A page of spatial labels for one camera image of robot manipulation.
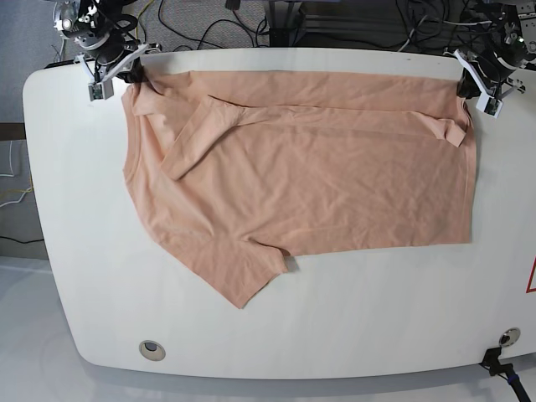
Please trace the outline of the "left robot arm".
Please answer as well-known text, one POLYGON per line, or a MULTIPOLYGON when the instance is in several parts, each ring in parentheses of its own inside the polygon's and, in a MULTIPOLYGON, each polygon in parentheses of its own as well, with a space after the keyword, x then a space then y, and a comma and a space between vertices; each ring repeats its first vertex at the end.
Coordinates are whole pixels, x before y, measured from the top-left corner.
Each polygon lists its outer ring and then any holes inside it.
POLYGON ((487 94, 501 101, 514 91, 524 93, 512 74, 535 70, 535 2, 465 1, 457 25, 468 36, 457 49, 468 63, 457 95, 469 100, 487 94))

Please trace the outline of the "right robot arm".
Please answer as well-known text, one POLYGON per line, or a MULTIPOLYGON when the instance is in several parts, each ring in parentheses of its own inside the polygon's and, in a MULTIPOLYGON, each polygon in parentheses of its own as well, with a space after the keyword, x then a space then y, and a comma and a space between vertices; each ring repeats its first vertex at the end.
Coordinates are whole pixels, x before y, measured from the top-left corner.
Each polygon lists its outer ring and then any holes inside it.
POLYGON ((112 95, 112 80, 127 84, 146 79, 141 63, 145 54, 161 50, 137 34, 139 18, 124 13, 131 1, 55 1, 52 13, 59 36, 80 52, 75 62, 89 76, 90 96, 104 100, 112 95))

